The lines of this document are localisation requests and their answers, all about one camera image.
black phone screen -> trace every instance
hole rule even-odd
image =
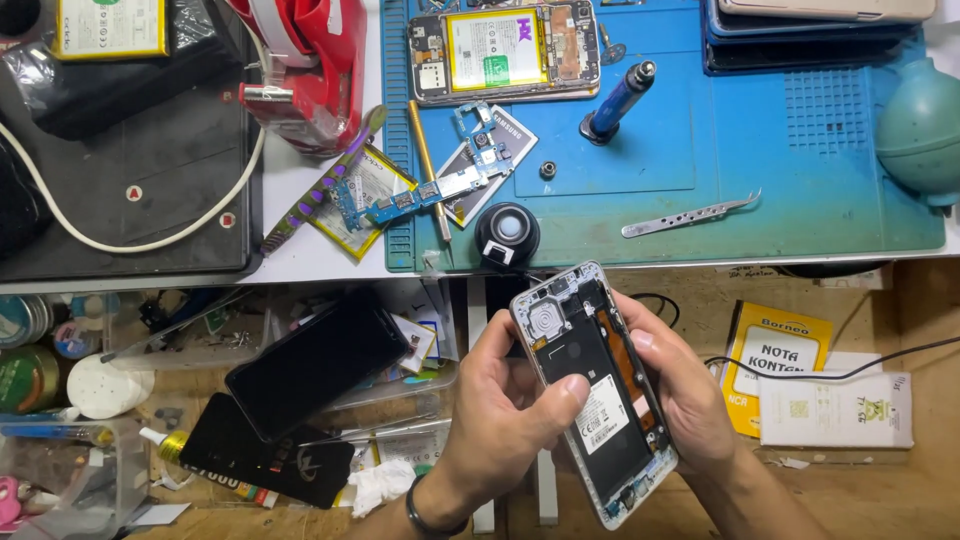
[[[227,375],[261,439],[275,442],[401,359],[406,338],[369,289],[358,289]]]

bracelet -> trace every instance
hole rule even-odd
[[[414,479],[414,483],[410,484],[410,489],[407,491],[406,501],[407,518],[410,519],[410,523],[414,524],[414,528],[417,530],[417,532],[433,540],[434,538],[449,538],[450,536],[456,536],[457,534],[467,530],[467,524],[470,521],[469,518],[466,518],[462,524],[453,530],[436,530],[428,527],[427,524],[423,522],[423,519],[420,518],[417,509],[414,507],[414,488],[417,487],[417,484],[419,484],[422,479],[423,477],[416,477]]]

glue bottle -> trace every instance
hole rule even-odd
[[[186,444],[186,439],[190,436],[190,434],[186,431],[174,431],[169,435],[165,435],[159,431],[154,431],[150,428],[144,428],[140,430],[140,436],[149,439],[151,442],[157,445],[156,455],[160,459],[166,461],[167,463],[178,465],[183,469],[200,475],[201,477],[212,482],[219,483],[233,493],[236,493],[244,499],[253,501],[264,508],[273,508],[274,504],[276,503],[276,498],[280,496],[280,494],[278,494],[276,491],[270,491],[269,489],[256,487],[255,485],[250,485],[235,479],[229,479],[223,475],[208,473],[207,471],[203,471],[197,467],[191,467],[190,465],[180,463],[180,452],[183,451],[183,445]]]

man's right hand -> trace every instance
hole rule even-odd
[[[660,373],[660,407],[681,459],[694,473],[722,479],[747,452],[723,393],[690,346],[640,302],[613,292],[636,352]]]

small bearing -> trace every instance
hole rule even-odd
[[[557,176],[557,163],[544,161],[540,166],[540,175],[544,180],[553,180],[553,177]]]

